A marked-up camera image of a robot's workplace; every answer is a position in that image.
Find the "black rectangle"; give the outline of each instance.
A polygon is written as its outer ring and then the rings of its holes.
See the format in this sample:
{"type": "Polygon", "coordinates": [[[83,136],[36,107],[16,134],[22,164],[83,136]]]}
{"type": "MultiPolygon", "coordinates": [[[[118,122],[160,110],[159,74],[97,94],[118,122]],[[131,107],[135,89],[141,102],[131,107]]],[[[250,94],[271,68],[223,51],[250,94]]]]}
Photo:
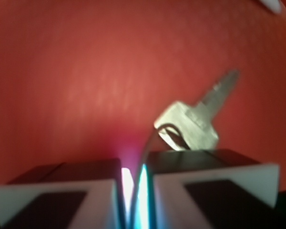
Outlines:
{"type": "Polygon", "coordinates": [[[65,229],[86,192],[44,193],[21,210],[4,229],[65,229]]]}
{"type": "Polygon", "coordinates": [[[36,166],[36,167],[30,169],[29,171],[27,171],[27,172],[19,175],[18,177],[14,178],[10,182],[8,182],[8,184],[9,185],[33,184],[33,183],[40,182],[42,179],[44,179],[50,173],[55,171],[61,165],[62,165],[62,163],[53,164],[53,165],[36,166]]]}
{"type": "Polygon", "coordinates": [[[216,229],[278,229],[282,226],[273,209],[230,180],[192,183],[185,188],[216,229]]]}
{"type": "Polygon", "coordinates": [[[200,171],[256,164],[258,164],[257,161],[229,149],[151,153],[146,162],[151,174],[200,171]]]}

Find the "key blade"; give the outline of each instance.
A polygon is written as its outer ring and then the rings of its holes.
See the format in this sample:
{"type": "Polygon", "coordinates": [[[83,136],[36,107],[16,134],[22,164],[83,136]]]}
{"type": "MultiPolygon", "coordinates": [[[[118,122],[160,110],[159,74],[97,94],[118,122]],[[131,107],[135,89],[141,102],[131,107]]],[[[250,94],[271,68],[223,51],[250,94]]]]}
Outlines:
{"type": "Polygon", "coordinates": [[[235,86],[238,79],[239,71],[231,70],[226,75],[224,75],[220,81],[215,84],[211,91],[209,91],[204,98],[201,100],[208,111],[208,116],[212,120],[222,105],[224,104],[226,98],[235,86]]]}

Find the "blue light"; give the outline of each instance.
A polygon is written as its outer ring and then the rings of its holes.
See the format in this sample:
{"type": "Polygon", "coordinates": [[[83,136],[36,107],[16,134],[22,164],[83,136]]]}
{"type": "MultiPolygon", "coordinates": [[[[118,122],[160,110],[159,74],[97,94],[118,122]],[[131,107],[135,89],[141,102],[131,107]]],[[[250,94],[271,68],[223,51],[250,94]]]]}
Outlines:
{"type": "MultiPolygon", "coordinates": [[[[129,223],[130,200],[133,192],[133,178],[130,170],[122,168],[123,194],[126,208],[126,221],[129,223]]],[[[148,207],[148,186],[147,186],[147,170],[146,165],[143,165],[135,216],[136,229],[149,229],[149,207],[148,207]]]]}
{"type": "Polygon", "coordinates": [[[147,186],[146,165],[143,165],[142,172],[140,175],[135,228],[149,229],[149,207],[148,207],[148,186],[147,186]]]}

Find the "glowing light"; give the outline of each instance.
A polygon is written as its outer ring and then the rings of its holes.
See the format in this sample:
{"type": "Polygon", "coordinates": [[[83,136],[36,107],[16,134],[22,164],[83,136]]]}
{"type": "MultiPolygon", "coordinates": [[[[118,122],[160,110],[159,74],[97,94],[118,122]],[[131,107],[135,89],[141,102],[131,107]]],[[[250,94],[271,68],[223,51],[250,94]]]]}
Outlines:
{"type": "Polygon", "coordinates": [[[130,202],[133,194],[133,177],[128,168],[122,168],[123,195],[125,201],[126,218],[129,218],[130,202]]]}
{"type": "MultiPolygon", "coordinates": [[[[126,221],[129,222],[129,211],[131,197],[133,194],[133,177],[128,168],[122,168],[122,183],[123,194],[126,210],[126,221]]],[[[142,168],[139,193],[135,216],[135,228],[136,229],[149,229],[149,209],[148,209],[148,187],[147,187],[147,171],[146,166],[142,168]]]]}
{"type": "Polygon", "coordinates": [[[136,214],[136,228],[149,229],[149,209],[148,209],[148,187],[147,187],[147,170],[143,165],[139,183],[138,204],[136,214]]]}

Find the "red wall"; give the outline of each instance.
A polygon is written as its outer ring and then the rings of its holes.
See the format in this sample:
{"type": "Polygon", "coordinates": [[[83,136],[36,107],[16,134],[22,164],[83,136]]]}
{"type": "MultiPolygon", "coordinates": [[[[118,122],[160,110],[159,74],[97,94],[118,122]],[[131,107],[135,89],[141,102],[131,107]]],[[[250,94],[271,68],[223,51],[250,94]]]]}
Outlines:
{"type": "Polygon", "coordinates": [[[218,147],[279,163],[284,190],[284,7],[0,1],[0,184],[45,163],[118,156],[135,168],[161,111],[194,104],[231,68],[241,76],[214,120],[218,147]]]}

